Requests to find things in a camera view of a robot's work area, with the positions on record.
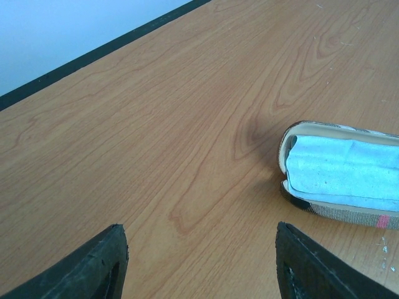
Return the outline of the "plaid glasses case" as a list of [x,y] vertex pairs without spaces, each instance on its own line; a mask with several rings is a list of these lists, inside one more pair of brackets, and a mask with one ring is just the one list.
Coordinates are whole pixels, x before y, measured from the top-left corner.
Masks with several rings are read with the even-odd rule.
[[278,151],[278,164],[285,176],[285,179],[281,183],[282,193],[288,201],[300,209],[338,221],[367,225],[381,229],[398,229],[398,211],[388,212],[340,204],[330,204],[326,202],[312,201],[310,199],[303,199],[293,195],[287,187],[287,171],[285,162],[289,151],[293,147],[294,137],[296,135],[356,140],[378,145],[398,147],[397,135],[358,129],[344,125],[321,123],[316,121],[300,121],[290,126],[284,132]]

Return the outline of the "light blue cleaning cloth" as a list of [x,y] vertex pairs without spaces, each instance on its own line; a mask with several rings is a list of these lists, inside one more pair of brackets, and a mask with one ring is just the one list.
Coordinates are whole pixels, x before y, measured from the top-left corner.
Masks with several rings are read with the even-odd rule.
[[398,211],[397,146],[296,135],[285,165],[297,197]]

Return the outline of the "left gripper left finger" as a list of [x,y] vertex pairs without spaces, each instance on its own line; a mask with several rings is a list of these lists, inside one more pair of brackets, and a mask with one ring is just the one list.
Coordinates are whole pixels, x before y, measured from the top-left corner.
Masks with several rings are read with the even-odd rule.
[[112,224],[1,298],[121,298],[127,266],[125,230]]

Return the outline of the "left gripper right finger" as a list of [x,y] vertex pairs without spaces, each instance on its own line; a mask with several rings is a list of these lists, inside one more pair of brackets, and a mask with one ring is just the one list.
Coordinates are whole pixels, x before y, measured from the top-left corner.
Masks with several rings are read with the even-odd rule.
[[282,298],[398,298],[285,222],[277,225],[276,266]]

